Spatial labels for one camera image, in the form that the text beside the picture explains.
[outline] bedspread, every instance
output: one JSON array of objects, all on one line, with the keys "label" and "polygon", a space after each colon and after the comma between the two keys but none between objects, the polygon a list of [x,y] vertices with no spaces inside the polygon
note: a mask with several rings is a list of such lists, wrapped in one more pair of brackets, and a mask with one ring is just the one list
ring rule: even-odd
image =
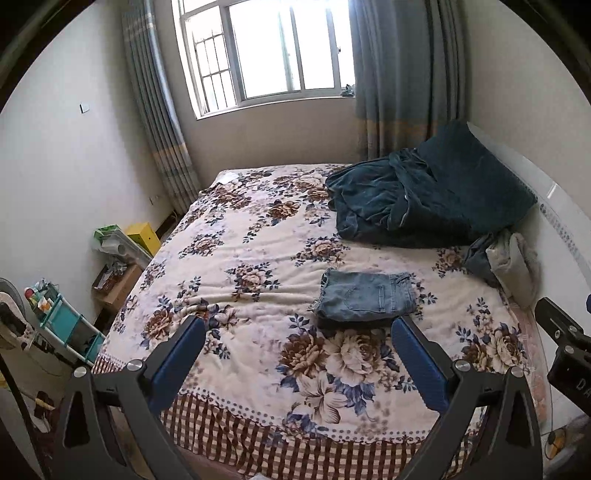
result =
[{"label": "bedspread", "polygon": [[146,358],[190,313],[207,324],[206,345],[162,416],[179,446],[272,478],[393,478],[404,467],[437,414],[387,329],[318,330],[311,308],[329,267],[408,271],[413,317],[430,340],[479,370],[519,365],[531,382],[531,339],[498,291],[462,271],[462,249],[336,235],[324,180],[341,167],[241,170],[205,190],[117,315],[95,372]]}]

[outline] window sill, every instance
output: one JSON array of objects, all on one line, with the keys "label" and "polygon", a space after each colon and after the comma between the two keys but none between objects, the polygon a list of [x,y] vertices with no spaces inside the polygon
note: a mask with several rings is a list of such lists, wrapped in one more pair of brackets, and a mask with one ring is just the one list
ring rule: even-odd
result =
[{"label": "window sill", "polygon": [[355,97],[345,97],[345,96],[341,96],[341,95],[331,95],[331,96],[318,96],[318,97],[306,97],[306,98],[292,98],[292,99],[283,99],[283,100],[272,100],[269,102],[263,102],[263,103],[256,103],[254,105],[245,105],[245,106],[237,106],[234,108],[227,108],[225,110],[218,110],[217,112],[212,112],[212,113],[206,113],[205,115],[202,116],[197,116],[195,117],[195,120],[199,121],[199,120],[204,120],[207,118],[212,118],[214,116],[219,116],[219,115],[223,115],[224,113],[233,113],[233,112],[238,112],[240,110],[246,110],[249,108],[256,108],[259,106],[265,106],[265,105],[274,105],[276,103],[291,103],[291,102],[301,102],[303,100],[324,100],[327,98],[332,98],[332,99],[336,99],[336,98],[355,98]]}]

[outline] gray curtain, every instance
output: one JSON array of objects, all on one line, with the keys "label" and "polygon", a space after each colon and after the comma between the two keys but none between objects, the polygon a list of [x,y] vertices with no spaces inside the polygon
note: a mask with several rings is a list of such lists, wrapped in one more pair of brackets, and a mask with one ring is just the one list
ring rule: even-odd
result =
[{"label": "gray curtain", "polygon": [[415,147],[465,115],[457,0],[349,0],[362,159]]},{"label": "gray curtain", "polygon": [[168,89],[152,0],[127,0],[122,22],[131,83],[152,154],[174,209],[185,213],[200,186]]}]

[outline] bed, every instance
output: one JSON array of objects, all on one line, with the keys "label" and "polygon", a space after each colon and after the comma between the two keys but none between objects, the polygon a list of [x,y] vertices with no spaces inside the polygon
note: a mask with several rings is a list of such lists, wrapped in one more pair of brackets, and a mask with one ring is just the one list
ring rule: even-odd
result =
[{"label": "bed", "polygon": [[[162,421],[195,461],[269,478],[394,478],[437,418],[387,329],[319,330],[329,268],[412,276],[416,324],[453,358],[521,366],[540,421],[545,361],[531,316],[460,265],[463,250],[399,249],[335,234],[324,180],[342,165],[226,171],[191,206],[127,298],[95,364],[145,358],[189,314],[207,342]],[[475,415],[454,462],[461,468]]]}]

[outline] yellow box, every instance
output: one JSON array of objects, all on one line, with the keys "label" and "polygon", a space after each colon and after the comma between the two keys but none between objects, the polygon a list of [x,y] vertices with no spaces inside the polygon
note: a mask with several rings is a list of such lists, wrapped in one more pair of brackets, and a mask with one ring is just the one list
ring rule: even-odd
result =
[{"label": "yellow box", "polygon": [[152,256],[160,249],[160,240],[148,222],[134,223],[125,233],[137,244],[144,247]]}]

